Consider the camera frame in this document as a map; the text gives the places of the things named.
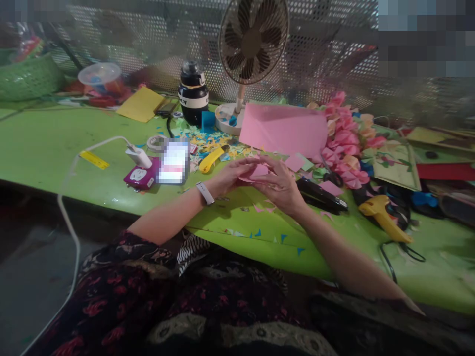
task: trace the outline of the charging cable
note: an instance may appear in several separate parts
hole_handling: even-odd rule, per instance
[[[135,147],[134,145],[132,145],[130,142],[127,141],[127,139],[125,137],[122,137],[122,136],[115,136],[115,137],[111,137],[103,142],[100,142],[98,144],[95,144],[94,146],[91,146],[91,147],[88,147],[86,148],[84,151],[92,151],[98,147],[101,147],[101,146],[104,146],[105,144],[109,143],[109,142],[112,142],[112,141],[115,141],[117,139],[122,139],[124,140],[126,143],[127,143],[127,147],[137,153],[137,154],[140,154],[140,149]],[[64,207],[64,203],[63,203],[63,194],[64,192],[66,191],[66,187],[68,186],[68,183],[71,179],[71,177],[74,175],[74,169],[76,168],[76,165],[79,161],[79,158],[80,158],[80,153],[78,153],[74,159],[73,159],[73,163],[71,164],[71,167],[69,168],[69,172],[66,176],[66,178],[64,179],[62,185],[61,185],[61,188],[59,189],[59,193],[58,193],[58,205],[59,205],[59,209],[61,210],[61,213],[63,214],[63,218],[64,220],[66,221],[66,226],[68,227],[68,230],[69,230],[69,233],[71,234],[71,237],[74,241],[74,245],[76,246],[76,260],[74,262],[74,274],[73,274],[73,281],[71,283],[71,289],[69,290],[69,294],[68,296],[66,297],[66,300],[64,301],[63,305],[61,306],[61,308],[59,308],[59,310],[56,312],[56,314],[51,318],[51,320],[45,325],[45,327],[40,331],[40,333],[36,336],[36,338],[34,338],[34,340],[30,343],[30,345],[28,345],[28,347],[20,354],[20,356],[24,356],[28,350],[34,345],[34,343],[40,338],[40,336],[45,332],[45,330],[49,327],[49,325],[52,323],[52,321],[58,316],[59,312],[64,308],[64,306],[66,305],[66,303],[69,301],[69,299],[71,298],[71,296],[73,295],[73,292],[74,292],[74,288],[76,287],[76,279],[77,279],[77,276],[78,276],[78,271],[79,271],[79,258],[80,258],[80,254],[81,254],[81,243],[79,242],[79,238],[78,238],[78,235],[76,235],[76,232],[74,231],[74,228],[73,228],[73,225],[71,223],[71,220],[69,219],[69,215],[66,211],[66,208]]]

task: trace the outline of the watch strap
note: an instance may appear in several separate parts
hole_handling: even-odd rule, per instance
[[[214,203],[213,196],[209,192],[208,188],[206,188],[206,185],[202,182],[196,183],[196,186],[198,187],[199,192],[201,195],[203,195],[204,199],[206,200],[207,205],[211,205]]]

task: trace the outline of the plastic container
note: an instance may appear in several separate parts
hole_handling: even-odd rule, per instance
[[[78,74],[84,85],[94,88],[101,95],[120,97],[124,92],[122,71],[114,63],[96,63],[84,68]]]

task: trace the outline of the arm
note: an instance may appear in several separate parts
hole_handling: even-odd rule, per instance
[[[204,184],[213,198],[226,194],[236,187],[238,177],[255,167],[258,161],[256,158],[233,161]],[[180,232],[205,205],[206,201],[198,188],[193,187],[170,203],[153,208],[130,225],[128,230],[161,245]]]
[[[295,180],[282,162],[269,157],[261,157],[261,160],[275,174],[256,177],[255,180],[265,184],[255,184],[254,187],[305,229],[337,280],[346,289],[367,298],[403,299],[409,307],[419,311],[396,283],[365,255],[351,248],[338,232],[304,202]]]

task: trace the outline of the fan stand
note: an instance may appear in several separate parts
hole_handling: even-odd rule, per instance
[[[226,103],[221,104],[214,111],[216,117],[216,127],[218,130],[227,133],[239,136],[241,134],[242,122],[244,120],[244,91],[246,86],[243,84],[239,85],[239,91],[237,92],[236,103]],[[230,126],[229,120],[231,116],[237,117],[236,126]]]

